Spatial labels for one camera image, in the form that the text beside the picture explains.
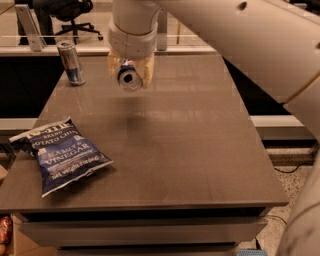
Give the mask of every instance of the speckled floor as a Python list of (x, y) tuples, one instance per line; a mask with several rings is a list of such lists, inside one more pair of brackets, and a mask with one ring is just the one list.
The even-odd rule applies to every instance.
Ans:
[[(98, 40), (97, 36), (94, 34), (88, 34), (86, 32), (80, 32), (80, 39), (78, 40), (78, 44), (89, 44), (89, 45), (105, 45), (106, 44), (106, 36), (108, 32), (107, 24), (110, 20), (110, 5), (108, 2), (97, 2), (95, 3), (95, 9), (89, 13), (84, 14), (80, 18), (78, 18), (77, 22), (92, 22), (95, 26), (95, 29), (100, 30), (104, 39), (102, 41)], [(17, 47), (20, 37), (17, 35), (17, 24), (16, 24), (16, 14), (13, 8), (9, 8), (11, 5), (8, 2), (6, 5), (1, 4), (0, 2), (0, 13), (4, 10), (7, 12), (0, 15), (0, 46), (12, 46)], [(60, 25), (62, 22), (53, 18), (54, 30), (59, 31)], [(180, 45), (204, 45), (204, 43), (192, 35), (190, 31), (186, 28), (179, 27), (178, 22), (175, 19), (169, 19), (169, 28), (168, 28), (168, 44), (176, 45), (178, 42)], [(57, 41), (72, 39), (70, 34), (64, 35), (56, 38)], [(277, 159), (277, 163), (280, 166), (275, 166), (282, 171), (291, 171), (295, 168), (297, 164), (303, 162), (304, 155), (307, 158), (307, 162), (310, 163), (310, 156), (308, 155), (308, 150), (306, 148), (300, 149), (292, 149), (292, 148), (267, 148), (266, 149), (271, 157)], [(6, 166), (8, 159), (6, 159), (5, 155), (1, 156), (0, 164), (2, 163)], [(291, 212), (292, 206), (299, 194), (301, 187), (303, 186), (308, 174), (310, 173), (312, 167), (311, 166), (301, 166), (298, 170), (292, 174), (284, 174), (274, 170), (279, 180), (281, 181), (286, 194), (290, 199), (290, 203), (286, 207), (274, 208), (269, 213), (268, 217), (268, 225), (263, 231), (257, 236), (257, 240), (259, 241), (262, 249), (267, 251), (268, 256), (275, 256), (277, 246), (279, 244), (282, 232), (285, 228), (285, 222)], [(256, 248), (255, 240), (250, 242), (244, 242), (240, 244), (240, 248)]]

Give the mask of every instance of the wooden table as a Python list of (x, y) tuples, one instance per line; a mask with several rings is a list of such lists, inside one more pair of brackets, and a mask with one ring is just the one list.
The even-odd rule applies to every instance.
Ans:
[(157, 56), (151, 87), (136, 93), (110, 78), (106, 56), (81, 62), (87, 82), (72, 87), (64, 74), (36, 126), (70, 115), (114, 163), (42, 199), (37, 162), (18, 155), (0, 213), (22, 216), (39, 245), (210, 244), (221, 253), (287, 204), (220, 55)]

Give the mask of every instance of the table top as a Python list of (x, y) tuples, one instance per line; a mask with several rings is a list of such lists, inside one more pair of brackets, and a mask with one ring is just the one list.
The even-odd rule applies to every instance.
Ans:
[(41, 198), (40, 168), (18, 154), (0, 212), (273, 207), (288, 200), (220, 55), (156, 56), (149, 89), (122, 91), (107, 56), (63, 74), (36, 126), (71, 116), (114, 163)]

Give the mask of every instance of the floor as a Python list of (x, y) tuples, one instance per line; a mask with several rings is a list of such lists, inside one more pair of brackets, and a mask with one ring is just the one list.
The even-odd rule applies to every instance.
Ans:
[[(95, 29), (101, 31), (104, 36), (103, 40), (99, 40), (95, 34), (89, 34), (86, 32), (80, 32), (78, 44), (80, 45), (106, 45), (106, 37), (108, 33), (107, 24), (111, 18), (110, 15), (110, 2), (97, 2), (94, 1), (94, 9), (89, 14), (81, 15), (77, 18), (77, 22), (92, 22)], [(23, 47), (18, 46), (20, 37), (17, 35), (16, 14), (12, 3), (0, 2), (0, 46), (8, 47)], [(54, 31), (57, 32), (61, 29), (62, 22), (53, 18)], [(168, 44), (169, 45), (196, 45), (205, 46), (205, 44), (193, 35), (188, 29), (181, 26), (174, 18), (169, 17), (168, 20)], [(56, 38), (56, 41), (72, 39), (72, 35), (64, 35)], [(274, 170), (283, 188), (290, 199), (290, 203), (286, 207), (274, 208), (268, 215), (267, 227), (257, 236), (257, 241), (260, 243), (262, 249), (267, 251), (268, 256), (275, 256), (278, 243), (280, 241), (282, 232), (285, 228), (285, 221), (290, 215), (290, 211), (294, 202), (299, 194), (301, 187), (303, 186), (305, 179), (308, 177), (312, 166), (313, 158), (311, 147), (309, 143), (307, 146), (302, 145), (300, 147), (286, 147), (286, 146), (266, 146), (266, 150), (269, 153), (271, 160), (274, 161), (275, 168), (284, 172), (290, 172), (295, 169), (301, 163), (306, 163), (297, 169), (297, 171), (286, 174)], [(0, 164), (4, 167), (8, 167), (8, 156), (0, 154)], [(256, 248), (256, 241), (250, 241), (240, 244), (243, 249)]]

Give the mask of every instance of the silver can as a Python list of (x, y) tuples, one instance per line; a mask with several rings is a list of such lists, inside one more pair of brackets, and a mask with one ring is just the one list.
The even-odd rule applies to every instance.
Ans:
[(61, 41), (57, 44), (59, 54), (71, 85), (82, 85), (86, 82), (75, 44)]

